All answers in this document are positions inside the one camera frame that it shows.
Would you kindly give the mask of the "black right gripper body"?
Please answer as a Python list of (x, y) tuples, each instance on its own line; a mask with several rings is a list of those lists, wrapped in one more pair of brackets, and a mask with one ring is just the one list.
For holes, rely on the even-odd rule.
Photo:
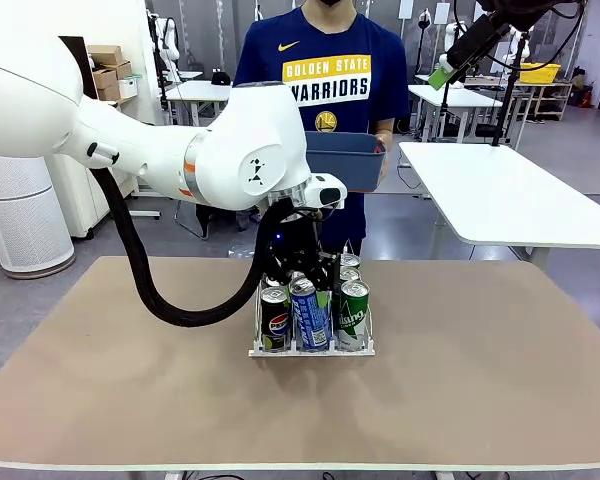
[(475, 63), (511, 28), (528, 31), (545, 14), (544, 1), (479, 1), (481, 15), (449, 49), (450, 65)]

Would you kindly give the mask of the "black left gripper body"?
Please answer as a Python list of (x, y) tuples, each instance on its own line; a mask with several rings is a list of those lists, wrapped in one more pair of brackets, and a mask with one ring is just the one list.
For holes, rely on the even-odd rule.
[(274, 201), (266, 210), (265, 270), (319, 270), (318, 226), (322, 212), (298, 207), (290, 199)]

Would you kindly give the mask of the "person's left hand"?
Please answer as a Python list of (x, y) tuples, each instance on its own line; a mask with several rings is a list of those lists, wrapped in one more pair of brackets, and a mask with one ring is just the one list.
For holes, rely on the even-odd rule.
[(376, 133), (375, 138), (376, 146), (374, 148), (374, 153), (383, 154), (380, 178), (384, 178), (389, 166), (390, 151), (393, 146), (393, 134), (388, 131), (382, 131), (380, 133)]

